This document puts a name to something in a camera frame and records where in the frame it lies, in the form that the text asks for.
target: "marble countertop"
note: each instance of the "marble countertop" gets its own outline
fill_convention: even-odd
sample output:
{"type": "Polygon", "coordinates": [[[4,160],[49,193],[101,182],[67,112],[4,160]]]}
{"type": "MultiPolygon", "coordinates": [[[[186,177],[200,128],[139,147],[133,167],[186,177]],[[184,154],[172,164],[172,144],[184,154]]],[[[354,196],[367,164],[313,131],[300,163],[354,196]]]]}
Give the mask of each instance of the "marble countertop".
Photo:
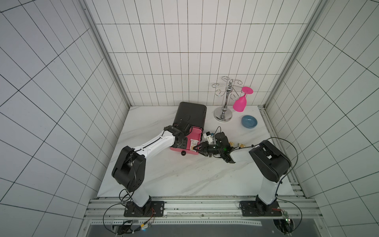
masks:
{"type": "MultiPolygon", "coordinates": [[[[219,106],[207,106],[204,132],[215,132],[218,126],[229,141],[245,145],[258,144],[270,137],[257,106],[247,106],[242,113],[234,111],[229,122],[219,122],[213,111],[219,106]],[[241,118],[252,115],[258,125],[253,129],[242,126],[241,118]]],[[[131,107],[116,148],[100,186],[98,197],[118,197],[124,187],[111,172],[121,149],[135,147],[157,136],[174,121],[177,106],[131,107]]],[[[253,160],[226,163],[223,159],[186,154],[166,148],[146,161],[143,186],[150,196],[244,196],[257,195],[263,175],[253,160]]],[[[278,194],[293,195],[289,180],[284,178],[278,194]]]]}

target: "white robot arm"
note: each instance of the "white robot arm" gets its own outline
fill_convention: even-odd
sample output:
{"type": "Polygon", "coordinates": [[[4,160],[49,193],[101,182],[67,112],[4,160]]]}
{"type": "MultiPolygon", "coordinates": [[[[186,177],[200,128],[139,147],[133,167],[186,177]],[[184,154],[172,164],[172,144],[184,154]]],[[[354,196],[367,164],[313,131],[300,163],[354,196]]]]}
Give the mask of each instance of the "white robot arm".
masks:
{"type": "MultiPolygon", "coordinates": [[[[185,122],[178,126],[166,127],[158,136],[150,141],[130,148],[124,147],[113,169],[112,176],[118,183],[125,186],[129,193],[133,192],[134,208],[142,215],[150,210],[151,197],[141,184],[144,180],[146,160],[157,155],[163,149],[180,143],[191,126],[185,122]]],[[[280,181],[291,167],[290,160],[269,141],[264,140],[250,149],[230,147],[224,133],[215,135],[216,144],[203,142],[194,150],[208,156],[219,154],[227,163],[236,163],[253,159],[264,178],[256,198],[257,212],[265,213],[276,201],[276,192],[280,181]]]]}

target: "small white object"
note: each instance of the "small white object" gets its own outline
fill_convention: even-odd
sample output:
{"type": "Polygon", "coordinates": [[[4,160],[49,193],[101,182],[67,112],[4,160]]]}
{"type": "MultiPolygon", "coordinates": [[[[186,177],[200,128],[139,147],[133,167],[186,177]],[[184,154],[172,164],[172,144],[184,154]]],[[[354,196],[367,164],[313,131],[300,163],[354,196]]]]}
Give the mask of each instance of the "small white object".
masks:
{"type": "Polygon", "coordinates": [[[195,151],[195,150],[193,149],[193,147],[194,147],[194,146],[197,146],[198,143],[199,143],[198,140],[191,139],[191,145],[189,146],[189,149],[190,149],[191,151],[195,151]]]}
{"type": "Polygon", "coordinates": [[[203,133],[203,137],[208,141],[209,144],[213,144],[213,136],[211,134],[207,136],[206,133],[203,133]]]}

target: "white tile wall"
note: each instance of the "white tile wall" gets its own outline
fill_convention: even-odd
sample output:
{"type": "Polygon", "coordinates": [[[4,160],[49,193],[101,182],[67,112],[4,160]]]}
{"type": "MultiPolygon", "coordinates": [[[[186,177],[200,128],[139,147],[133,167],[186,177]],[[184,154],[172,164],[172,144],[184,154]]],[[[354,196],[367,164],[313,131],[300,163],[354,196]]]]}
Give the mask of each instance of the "white tile wall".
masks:
{"type": "Polygon", "coordinates": [[[220,105],[225,75],[260,105],[318,0],[86,2],[132,105],[220,105]]]}
{"type": "Polygon", "coordinates": [[[279,136],[295,141],[299,181],[332,236],[379,229],[378,5],[330,1],[267,108],[279,136]]]}
{"type": "Polygon", "coordinates": [[[127,102],[77,0],[1,1],[0,11],[2,235],[76,236],[127,102]]]}

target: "red wire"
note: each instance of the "red wire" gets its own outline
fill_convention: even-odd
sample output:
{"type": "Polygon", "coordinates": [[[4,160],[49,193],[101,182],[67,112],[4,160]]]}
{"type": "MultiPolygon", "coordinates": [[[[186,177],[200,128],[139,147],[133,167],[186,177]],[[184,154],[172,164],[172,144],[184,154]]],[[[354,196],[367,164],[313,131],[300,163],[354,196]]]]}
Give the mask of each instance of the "red wire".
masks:
{"type": "Polygon", "coordinates": [[[283,212],[283,214],[284,214],[284,211],[282,209],[273,208],[273,210],[278,211],[278,212],[283,212]]]}
{"type": "MultiPolygon", "coordinates": [[[[155,210],[154,210],[154,208],[152,208],[152,209],[153,209],[153,213],[154,213],[155,210]]],[[[154,215],[154,219],[153,219],[153,221],[151,223],[154,223],[154,220],[155,220],[155,215],[154,215]]]]}
{"type": "Polygon", "coordinates": [[[152,218],[153,215],[154,215],[154,209],[151,209],[151,210],[153,210],[152,213],[151,213],[151,217],[150,217],[147,221],[151,220],[151,218],[152,218]]]}

